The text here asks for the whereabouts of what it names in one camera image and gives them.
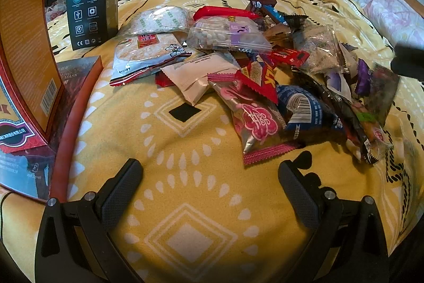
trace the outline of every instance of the black diamond shape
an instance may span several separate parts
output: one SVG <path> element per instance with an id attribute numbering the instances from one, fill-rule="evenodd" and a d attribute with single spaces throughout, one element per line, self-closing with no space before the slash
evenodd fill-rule
<path id="1" fill-rule="evenodd" d="M 190 119 L 193 115 L 198 114 L 200 111 L 201 109 L 193 107 L 188 103 L 183 103 L 182 105 L 171 109 L 169 111 L 169 114 L 171 114 L 175 119 L 181 121 L 182 123 L 185 123 L 188 119 Z"/>

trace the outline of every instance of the pile of snacks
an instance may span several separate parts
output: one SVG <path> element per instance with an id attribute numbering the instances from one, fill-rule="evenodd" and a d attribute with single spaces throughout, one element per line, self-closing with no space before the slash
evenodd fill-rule
<path id="1" fill-rule="evenodd" d="M 141 12 L 119 32 L 110 85 L 156 74 L 193 106 L 211 88 L 232 111 L 246 165 L 323 141 L 374 164 L 392 147 L 382 127 L 399 76 L 370 69 L 331 25 L 276 5 Z M 279 84 L 277 69 L 289 83 Z"/>

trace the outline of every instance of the yellow bedsheet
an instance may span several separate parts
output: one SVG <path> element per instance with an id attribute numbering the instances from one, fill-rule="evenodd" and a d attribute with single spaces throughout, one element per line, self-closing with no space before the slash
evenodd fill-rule
<path id="1" fill-rule="evenodd" d="M 139 11 L 176 5 L 244 9 L 247 0 L 119 0 L 120 24 Z M 393 53 L 349 0 L 278 0 L 276 9 L 332 24 L 360 58 L 389 66 Z M 231 114 L 215 93 L 182 123 L 169 110 L 184 102 L 154 76 L 110 87 L 116 39 L 72 51 L 66 14 L 48 24 L 57 61 L 101 55 L 105 66 L 81 124 L 69 177 L 69 200 L 97 191 L 128 158 L 145 169 L 133 201 L 112 237 L 147 282 L 266 282 L 286 273 L 310 235 L 295 218 L 277 179 L 283 159 L 245 168 Z M 280 72 L 277 78 L 284 78 Z M 402 78 L 385 130 L 395 144 L 373 167 L 358 164 L 342 146 L 325 142 L 312 152 L 312 171 L 340 198 L 375 198 L 389 253 L 421 217 L 424 93 Z M 34 281 L 34 252 L 44 207 L 17 194 L 3 205 L 3 237 L 12 257 Z"/>

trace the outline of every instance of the purple wrapper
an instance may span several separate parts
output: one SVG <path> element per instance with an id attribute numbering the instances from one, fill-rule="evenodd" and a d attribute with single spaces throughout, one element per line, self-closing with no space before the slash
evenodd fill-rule
<path id="1" fill-rule="evenodd" d="M 355 93 L 359 96 L 370 95 L 372 71 L 367 63 L 358 59 L 358 81 L 356 82 Z"/>

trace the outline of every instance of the metal screw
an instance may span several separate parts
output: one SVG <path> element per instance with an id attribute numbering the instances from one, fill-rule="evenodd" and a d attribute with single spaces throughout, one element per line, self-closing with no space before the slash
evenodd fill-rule
<path id="1" fill-rule="evenodd" d="M 371 196 L 369 196 L 369 195 L 367 195 L 367 196 L 365 197 L 365 202 L 366 202 L 367 204 L 372 205 L 372 204 L 374 204 L 374 198 L 373 198 L 373 197 L 371 197 Z"/>
<path id="2" fill-rule="evenodd" d="M 324 192 L 324 197 L 328 200 L 333 200 L 334 198 L 336 198 L 336 194 L 333 191 L 328 190 Z"/>
<path id="3" fill-rule="evenodd" d="M 47 205 L 50 206 L 50 207 L 52 207 L 52 206 L 54 206 L 54 204 L 56 204 L 56 202 L 57 202 L 57 199 L 56 198 L 50 198 L 47 201 Z"/>
<path id="4" fill-rule="evenodd" d="M 84 195 L 84 199 L 87 200 L 88 202 L 93 200 L 96 197 L 96 192 L 87 192 Z"/>

